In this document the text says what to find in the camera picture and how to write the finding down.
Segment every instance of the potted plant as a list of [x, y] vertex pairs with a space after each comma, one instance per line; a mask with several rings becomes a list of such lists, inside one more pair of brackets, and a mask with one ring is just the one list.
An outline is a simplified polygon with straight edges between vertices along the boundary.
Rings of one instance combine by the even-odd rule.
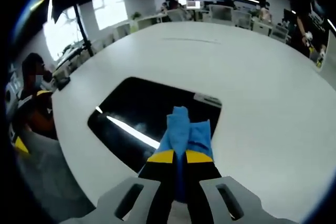
[[135, 13], [131, 16], [132, 20], [135, 20], [135, 19], [140, 18], [140, 17], [141, 17], [141, 13], [139, 13], [139, 12], [135, 12]]

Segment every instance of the white table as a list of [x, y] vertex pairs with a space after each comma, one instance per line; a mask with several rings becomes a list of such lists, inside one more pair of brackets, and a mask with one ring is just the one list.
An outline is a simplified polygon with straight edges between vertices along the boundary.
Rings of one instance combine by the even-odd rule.
[[64, 156], [93, 204], [135, 175], [87, 126], [95, 107], [127, 77], [219, 98], [215, 164], [222, 176], [258, 195], [275, 217], [303, 221], [330, 186], [336, 91], [309, 59], [250, 30], [161, 23], [103, 49], [52, 97]]

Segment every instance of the yellow stripe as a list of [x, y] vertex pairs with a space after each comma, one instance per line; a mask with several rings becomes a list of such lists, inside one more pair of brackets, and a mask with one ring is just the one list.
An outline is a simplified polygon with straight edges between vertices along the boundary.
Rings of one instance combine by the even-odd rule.
[[185, 153], [187, 155], [188, 164], [190, 164], [190, 163], [213, 162], [213, 160], [209, 156], [207, 156], [207, 155], [205, 155], [204, 153], [201, 153], [201, 152], [187, 150]]
[[16, 148], [20, 149], [21, 151], [25, 152], [25, 153], [29, 153], [27, 147], [25, 146], [25, 144], [22, 142], [21, 138], [18, 136], [16, 141], [15, 141], [15, 145]]
[[48, 90], [40, 90], [37, 92], [37, 95], [36, 96], [39, 96], [40, 94], [44, 94], [44, 93], [51, 93], [51, 91], [48, 91]]
[[147, 162], [156, 162], [156, 163], [173, 163], [174, 151], [164, 151], [153, 154], [150, 158], [147, 159]]

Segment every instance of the gray carpet floor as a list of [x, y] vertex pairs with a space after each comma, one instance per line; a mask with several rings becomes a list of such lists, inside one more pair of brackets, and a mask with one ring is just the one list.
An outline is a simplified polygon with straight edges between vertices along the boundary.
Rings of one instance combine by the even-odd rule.
[[27, 132], [22, 137], [30, 154], [17, 154], [24, 181], [55, 222], [83, 217], [95, 207], [80, 189], [58, 141]]

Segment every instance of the black pole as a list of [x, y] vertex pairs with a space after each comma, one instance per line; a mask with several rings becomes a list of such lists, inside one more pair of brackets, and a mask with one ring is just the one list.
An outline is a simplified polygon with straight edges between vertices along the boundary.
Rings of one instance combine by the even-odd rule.
[[75, 9], [77, 24], [79, 26], [80, 33], [82, 34], [82, 37], [83, 37], [83, 40], [84, 40], [84, 45], [88, 49], [90, 57], [92, 57], [93, 56], [93, 52], [92, 52], [92, 48], [91, 48], [91, 42], [86, 37], [82, 21], [80, 20], [78, 6], [77, 5], [73, 5], [73, 8]]

